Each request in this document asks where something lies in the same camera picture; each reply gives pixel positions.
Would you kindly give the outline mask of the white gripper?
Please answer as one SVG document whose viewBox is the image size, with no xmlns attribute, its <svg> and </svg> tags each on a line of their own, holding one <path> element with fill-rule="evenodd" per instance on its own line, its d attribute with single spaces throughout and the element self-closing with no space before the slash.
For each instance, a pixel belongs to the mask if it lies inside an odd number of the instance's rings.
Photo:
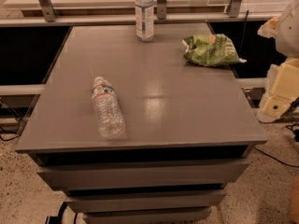
<svg viewBox="0 0 299 224">
<path fill-rule="evenodd" d="M 264 23 L 257 34 L 275 38 L 279 16 Z M 267 72 L 265 93 L 256 113 L 261 122 L 273 122 L 285 114 L 299 98 L 299 59 L 288 58 L 281 65 L 272 64 Z"/>
</svg>

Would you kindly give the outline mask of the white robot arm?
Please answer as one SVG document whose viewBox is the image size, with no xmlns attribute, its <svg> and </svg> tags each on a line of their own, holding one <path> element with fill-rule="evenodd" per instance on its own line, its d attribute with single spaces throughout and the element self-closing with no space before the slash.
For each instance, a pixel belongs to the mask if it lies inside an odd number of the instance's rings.
<svg viewBox="0 0 299 224">
<path fill-rule="evenodd" d="M 274 37 L 276 50 L 287 57 L 267 72 L 257 119 L 268 123 L 280 119 L 299 98 L 299 0 L 292 0 L 279 17 L 262 25 L 258 35 Z"/>
</svg>

